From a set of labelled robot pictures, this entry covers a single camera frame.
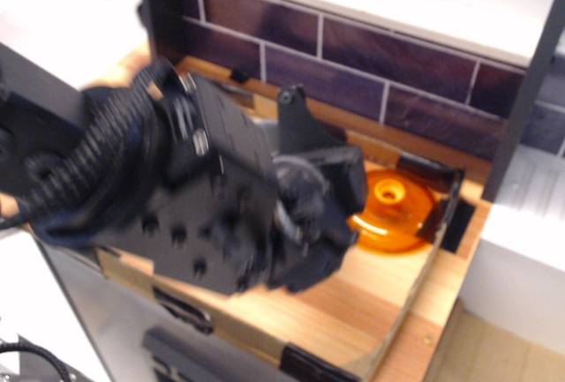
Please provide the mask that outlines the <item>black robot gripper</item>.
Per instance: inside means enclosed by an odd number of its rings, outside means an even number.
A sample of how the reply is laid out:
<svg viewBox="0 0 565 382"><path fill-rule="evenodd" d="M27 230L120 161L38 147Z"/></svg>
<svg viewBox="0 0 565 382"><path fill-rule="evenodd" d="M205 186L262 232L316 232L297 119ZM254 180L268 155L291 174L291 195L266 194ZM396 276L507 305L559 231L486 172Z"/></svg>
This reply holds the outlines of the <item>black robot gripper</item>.
<svg viewBox="0 0 565 382"><path fill-rule="evenodd" d="M225 295L258 285L299 292L342 265L367 197L363 154L333 136L302 86L277 95L279 154L252 119L197 74L167 82L145 122L143 170L127 210L97 243L159 275Z"/></svg>

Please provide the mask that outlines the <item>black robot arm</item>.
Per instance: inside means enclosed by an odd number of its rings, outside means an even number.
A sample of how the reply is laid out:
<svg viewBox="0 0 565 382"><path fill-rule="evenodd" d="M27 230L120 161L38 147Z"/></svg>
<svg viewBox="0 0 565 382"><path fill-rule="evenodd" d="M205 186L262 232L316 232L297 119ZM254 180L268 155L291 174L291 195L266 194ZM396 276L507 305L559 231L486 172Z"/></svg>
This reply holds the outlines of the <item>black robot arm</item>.
<svg viewBox="0 0 565 382"><path fill-rule="evenodd" d="M300 87L249 117L165 59L127 87L76 90L1 49L1 190L43 242L117 249L226 295L292 292L337 271L367 197L359 147L326 132Z"/></svg>

